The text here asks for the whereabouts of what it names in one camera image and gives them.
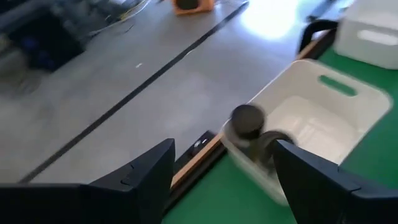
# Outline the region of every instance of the wooden strip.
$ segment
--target wooden strip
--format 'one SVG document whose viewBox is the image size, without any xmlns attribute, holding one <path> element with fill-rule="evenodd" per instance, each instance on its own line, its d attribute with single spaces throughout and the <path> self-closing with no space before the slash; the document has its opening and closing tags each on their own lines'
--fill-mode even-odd
<svg viewBox="0 0 398 224">
<path fill-rule="evenodd" d="M 308 44 L 296 57 L 296 60 L 303 59 L 318 43 L 319 41 L 326 37 L 329 31 L 322 34 L 320 38 L 312 41 Z M 180 169 L 174 176 L 172 180 L 171 189 L 176 188 L 181 181 L 184 180 L 204 159 L 210 155 L 213 150 L 221 144 L 221 133 L 218 133 L 194 158 L 192 158 L 182 169 Z"/>
</svg>

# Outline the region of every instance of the green surface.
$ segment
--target green surface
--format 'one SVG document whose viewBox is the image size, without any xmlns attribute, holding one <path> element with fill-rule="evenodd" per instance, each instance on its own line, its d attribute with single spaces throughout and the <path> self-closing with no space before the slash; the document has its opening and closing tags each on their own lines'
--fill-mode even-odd
<svg viewBox="0 0 398 224">
<path fill-rule="evenodd" d="M 398 99 L 398 71 L 385 70 L 326 51 L 322 63 L 370 83 Z M 343 167 L 398 188 L 398 109 L 393 107 L 368 132 Z M 295 223 L 289 208 L 275 204 L 225 156 L 167 214 L 164 224 Z"/>
</svg>

